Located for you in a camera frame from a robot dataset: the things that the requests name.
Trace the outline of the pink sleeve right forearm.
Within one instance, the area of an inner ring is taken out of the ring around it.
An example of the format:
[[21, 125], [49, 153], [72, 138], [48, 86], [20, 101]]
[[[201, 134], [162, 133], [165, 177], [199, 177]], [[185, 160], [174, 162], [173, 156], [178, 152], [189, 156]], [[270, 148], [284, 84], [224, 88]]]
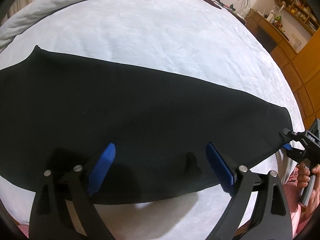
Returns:
[[298, 184], [298, 168], [295, 168], [294, 171], [289, 176], [288, 181], [283, 184], [283, 189], [287, 198], [291, 222], [292, 222], [292, 237], [294, 238], [298, 235], [307, 225], [311, 216], [317, 209], [319, 205], [319, 191], [312, 191], [310, 197], [310, 204], [304, 210], [300, 204], [298, 204], [299, 199], [299, 188]]

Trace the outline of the person's right hand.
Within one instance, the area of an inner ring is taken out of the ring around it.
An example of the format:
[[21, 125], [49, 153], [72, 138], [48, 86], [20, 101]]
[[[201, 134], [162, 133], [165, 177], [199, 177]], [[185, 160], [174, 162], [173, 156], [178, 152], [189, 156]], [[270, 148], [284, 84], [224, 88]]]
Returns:
[[313, 186], [313, 190], [309, 199], [308, 206], [305, 210], [306, 218], [309, 218], [313, 215], [314, 211], [319, 206], [319, 164], [317, 164], [311, 171], [306, 167], [306, 164], [302, 161], [298, 165], [298, 177], [297, 177], [297, 185], [299, 188], [305, 188], [308, 186], [310, 181], [310, 174], [316, 176], [315, 184]]

